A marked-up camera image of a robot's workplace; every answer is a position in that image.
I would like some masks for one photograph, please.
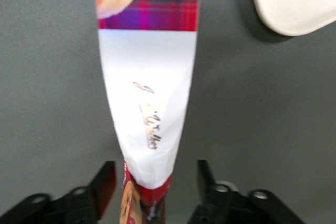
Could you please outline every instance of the brand logo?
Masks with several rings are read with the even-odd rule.
[[[143,86],[137,82],[133,82],[133,85],[138,89],[150,93],[151,95],[155,94],[154,90],[148,86]],[[157,142],[161,140],[161,137],[158,134],[161,121],[158,116],[158,111],[149,101],[146,101],[144,104],[140,104],[140,110],[144,119],[148,146],[150,149],[157,149]]]

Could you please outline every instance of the screw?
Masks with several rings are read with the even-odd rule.
[[[75,191],[73,191],[73,194],[74,195],[79,195],[79,194],[82,194],[84,193],[86,190],[84,188],[78,188],[76,189]]]
[[[258,199],[267,199],[267,195],[264,194],[262,191],[255,191],[253,193],[253,196],[258,198]]]
[[[217,185],[216,186],[216,191],[220,192],[220,193],[226,193],[228,191],[226,186],[223,185]]]
[[[44,196],[39,196],[39,197],[33,199],[33,200],[31,201],[31,203],[32,203],[32,204],[40,203],[40,202],[42,202],[43,200],[45,200],[45,198],[46,198],[46,197],[44,197]]]

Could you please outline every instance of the tartan pattern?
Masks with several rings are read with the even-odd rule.
[[[197,18],[198,0],[134,0],[98,24],[100,29],[196,31]]]

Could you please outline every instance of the gray table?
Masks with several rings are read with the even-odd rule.
[[[94,0],[1,0],[0,212],[84,185],[122,155],[104,90]],[[190,102],[167,197],[185,223],[199,197],[196,160],[241,192],[276,193],[307,223],[336,219],[336,24],[287,38],[252,0],[202,0]]]

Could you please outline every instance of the food package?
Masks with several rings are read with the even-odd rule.
[[[96,7],[103,77],[124,157],[120,223],[156,222],[187,109],[199,0],[96,0]],[[135,214],[140,209],[143,216]]]

